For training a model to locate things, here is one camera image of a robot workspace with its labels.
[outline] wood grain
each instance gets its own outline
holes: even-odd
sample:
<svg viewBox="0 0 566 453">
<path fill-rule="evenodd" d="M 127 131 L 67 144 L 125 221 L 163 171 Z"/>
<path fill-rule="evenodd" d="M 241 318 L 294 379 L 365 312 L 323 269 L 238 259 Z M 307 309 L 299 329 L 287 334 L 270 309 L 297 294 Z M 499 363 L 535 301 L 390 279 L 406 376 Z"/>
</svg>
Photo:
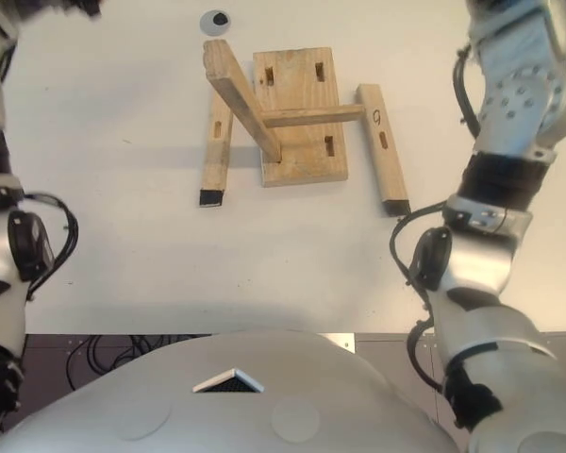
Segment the wood grain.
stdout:
<svg viewBox="0 0 566 453">
<path fill-rule="evenodd" d="M 204 66 L 209 83 L 266 154 L 266 160 L 281 161 L 279 140 L 264 125 L 260 104 L 225 40 L 204 42 Z"/>
<path fill-rule="evenodd" d="M 223 98 L 214 91 L 209 113 L 204 173 L 199 194 L 200 206 L 221 206 L 223 203 L 232 130 L 233 112 Z"/>
<path fill-rule="evenodd" d="M 365 108 L 361 104 L 321 107 L 318 109 L 288 109 L 262 112 L 267 127 L 290 127 L 344 123 L 362 118 Z"/>
<path fill-rule="evenodd" d="M 256 95 L 271 110 L 319 109 L 340 105 L 331 49 L 316 48 L 254 54 Z M 348 178 L 341 124 L 282 127 L 280 163 L 262 153 L 265 187 Z"/>
<path fill-rule="evenodd" d="M 363 124 L 384 208 L 389 215 L 407 215 L 405 179 L 379 85 L 358 85 L 357 100 L 365 106 Z"/>
</svg>

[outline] white tabletop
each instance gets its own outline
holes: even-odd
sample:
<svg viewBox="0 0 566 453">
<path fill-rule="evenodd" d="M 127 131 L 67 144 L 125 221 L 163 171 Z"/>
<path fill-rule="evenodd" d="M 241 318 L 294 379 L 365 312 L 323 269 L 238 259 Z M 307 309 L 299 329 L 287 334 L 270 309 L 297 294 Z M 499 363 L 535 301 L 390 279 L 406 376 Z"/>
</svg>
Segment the white tabletop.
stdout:
<svg viewBox="0 0 566 453">
<path fill-rule="evenodd" d="M 109 0 L 95 23 L 44 14 L 8 77 L 8 141 L 25 188 L 61 196 L 81 232 L 30 304 L 29 332 L 408 331 L 425 313 L 390 258 L 396 220 L 359 124 L 344 126 L 347 181 L 273 189 L 236 124 L 225 203 L 198 208 L 210 93 L 199 19 L 213 8 L 230 14 L 225 38 L 246 69 L 255 51 L 330 46 L 343 103 L 379 83 L 412 207 L 457 188 L 472 147 L 451 85 L 462 2 Z M 477 68 L 468 79 L 478 104 Z M 566 330 L 566 140 L 558 150 L 504 299 L 544 330 Z M 58 249 L 64 221 L 37 212 Z M 407 260 L 439 223 L 409 229 Z"/>
</svg>

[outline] wire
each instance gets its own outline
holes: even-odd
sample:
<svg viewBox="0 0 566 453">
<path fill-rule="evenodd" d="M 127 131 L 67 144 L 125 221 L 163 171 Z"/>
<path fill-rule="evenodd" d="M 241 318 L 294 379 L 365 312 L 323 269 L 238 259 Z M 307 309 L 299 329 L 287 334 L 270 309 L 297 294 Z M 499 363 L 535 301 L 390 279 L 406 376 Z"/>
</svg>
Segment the wire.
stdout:
<svg viewBox="0 0 566 453">
<path fill-rule="evenodd" d="M 419 375 L 423 382 L 429 385 L 439 394 L 442 393 L 442 385 L 436 382 L 428 373 L 425 372 L 422 365 L 417 360 L 417 343 L 419 342 L 424 332 L 429 328 L 434 327 L 434 318 L 430 315 L 425 321 L 418 321 L 415 327 L 411 329 L 411 332 L 407 336 L 407 352 L 408 359 L 413 365 L 415 372 Z"/>
<path fill-rule="evenodd" d="M 74 385 L 74 382 L 72 380 L 72 369 L 71 369 L 72 359 L 75 357 L 75 354 L 77 353 L 77 351 L 79 351 L 82 347 L 84 347 L 91 339 L 92 339 L 92 336 L 89 336 L 86 340 L 84 340 L 82 343 L 80 343 L 78 346 L 76 346 L 74 348 L 74 350 L 72 351 L 72 353 L 67 358 L 67 361 L 65 362 L 65 377 L 67 377 L 67 383 L 69 384 L 69 387 L 72 390 L 75 390 L 75 385 Z"/>
<path fill-rule="evenodd" d="M 396 238 L 408 224 L 416 219 L 419 219 L 420 217 L 424 217 L 425 215 L 441 211 L 444 208 L 445 203 L 446 202 L 441 201 L 440 203 L 421 208 L 420 210 L 415 210 L 411 214 L 403 217 L 398 222 L 398 224 L 396 224 L 396 226 L 392 230 L 392 235 L 390 236 L 390 253 L 392 255 L 392 258 L 394 259 L 394 262 L 407 280 L 407 285 L 411 286 L 415 290 L 415 292 L 422 298 L 422 300 L 424 301 L 424 306 L 429 313 L 428 319 L 426 319 L 425 321 L 418 321 L 415 327 L 407 336 L 408 359 L 410 360 L 411 365 L 415 369 L 417 375 L 438 393 L 442 392 L 442 386 L 424 371 L 424 368 L 417 360 L 417 343 L 419 342 L 419 339 L 422 337 L 424 332 L 430 327 L 434 326 L 434 320 L 432 318 L 432 307 L 427 296 L 427 291 L 415 281 L 415 279 L 410 274 L 408 267 L 398 257 L 398 252 L 396 250 Z"/>
<path fill-rule="evenodd" d="M 130 341 L 130 346 L 113 359 L 111 363 L 106 364 L 101 362 L 98 358 L 98 350 L 101 347 L 100 343 L 105 336 L 89 335 L 82 343 L 75 347 L 65 362 L 67 382 L 72 390 L 76 389 L 72 380 L 71 368 L 74 356 L 84 347 L 86 347 L 86 363 L 88 367 L 97 376 L 103 376 L 116 368 L 119 368 L 120 366 L 163 346 L 205 336 L 208 335 L 159 335 L 158 338 L 151 343 L 146 335 L 127 335 L 127 339 Z"/>
<path fill-rule="evenodd" d="M 12 57 L 17 49 L 17 42 L 15 42 L 11 47 L 5 50 L 0 56 L 0 82 L 4 82 L 8 75 L 8 70 L 10 69 L 10 64 L 12 63 Z"/>
<path fill-rule="evenodd" d="M 470 56 L 471 50 L 472 46 L 467 44 L 457 52 L 458 59 L 455 63 L 455 67 L 453 68 L 453 89 L 455 90 L 455 97 L 459 104 L 459 108 L 461 109 L 461 114 L 463 115 L 463 122 L 465 122 L 468 129 L 470 129 L 472 136 L 477 138 L 480 134 L 480 123 L 478 122 L 478 118 L 475 116 L 474 109 L 470 103 L 470 98 L 465 92 L 464 80 L 465 62 Z"/>
<path fill-rule="evenodd" d="M 58 208 L 65 213 L 65 217 L 67 218 L 67 238 L 65 240 L 65 245 L 55 258 L 52 268 L 33 280 L 29 285 L 29 289 L 27 290 L 27 300 L 31 300 L 33 298 L 33 294 L 41 287 L 41 285 L 43 285 L 46 280 L 48 280 L 48 278 L 50 278 L 74 253 L 79 237 L 79 226 L 77 219 L 69 210 L 67 205 L 54 195 L 50 193 L 26 193 L 25 199 Z"/>
</svg>

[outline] floor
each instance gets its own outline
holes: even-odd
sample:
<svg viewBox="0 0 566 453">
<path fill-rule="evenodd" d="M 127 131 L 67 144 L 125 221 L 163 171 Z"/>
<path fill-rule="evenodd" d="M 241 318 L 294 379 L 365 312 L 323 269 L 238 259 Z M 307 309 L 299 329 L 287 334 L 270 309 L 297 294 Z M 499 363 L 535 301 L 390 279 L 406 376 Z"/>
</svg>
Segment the floor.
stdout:
<svg viewBox="0 0 566 453">
<path fill-rule="evenodd" d="M 566 333 L 548 334 L 549 347 L 566 368 Z M 65 361 L 74 348 L 84 341 L 83 335 L 30 335 L 24 358 L 25 383 L 22 389 L 22 409 L 8 417 L 5 428 L 12 428 L 28 414 L 37 411 L 70 392 L 65 376 Z M 109 362 L 126 350 L 129 341 L 124 336 L 108 336 L 98 349 L 101 361 Z M 404 335 L 357 334 L 356 351 L 379 372 L 386 375 L 409 399 L 447 429 L 460 449 L 467 443 L 465 430 L 455 428 L 453 414 L 446 401 L 435 394 L 417 377 L 408 361 Z M 441 364 L 433 337 L 425 337 L 418 347 L 418 360 L 434 379 L 442 380 Z M 94 380 L 85 352 L 72 359 L 72 379 L 76 387 Z"/>
</svg>

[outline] robotic arm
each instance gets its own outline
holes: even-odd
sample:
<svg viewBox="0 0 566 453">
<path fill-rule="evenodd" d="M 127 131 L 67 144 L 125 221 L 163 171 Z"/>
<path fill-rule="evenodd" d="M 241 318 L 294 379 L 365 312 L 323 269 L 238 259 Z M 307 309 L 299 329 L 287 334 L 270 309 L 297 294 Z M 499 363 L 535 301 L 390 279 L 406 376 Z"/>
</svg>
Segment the robotic arm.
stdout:
<svg viewBox="0 0 566 453">
<path fill-rule="evenodd" d="M 566 136 L 566 3 L 470 1 L 486 78 L 480 132 L 444 226 L 417 245 L 443 392 L 470 451 L 566 451 L 566 379 L 534 325 L 499 295 L 532 219 L 527 209 Z"/>
<path fill-rule="evenodd" d="M 17 24 L 46 6 L 77 6 L 89 15 L 98 12 L 96 1 L 0 1 L 0 423 L 18 405 L 18 391 L 23 381 L 20 358 L 25 342 L 25 303 L 73 252 L 75 222 L 70 222 L 74 241 L 56 259 L 48 242 L 42 219 L 18 209 L 24 198 L 52 204 L 65 210 L 68 220 L 75 220 L 67 207 L 52 195 L 25 194 L 19 179 L 11 172 L 5 139 L 5 109 L 2 82 L 15 49 Z"/>
</svg>

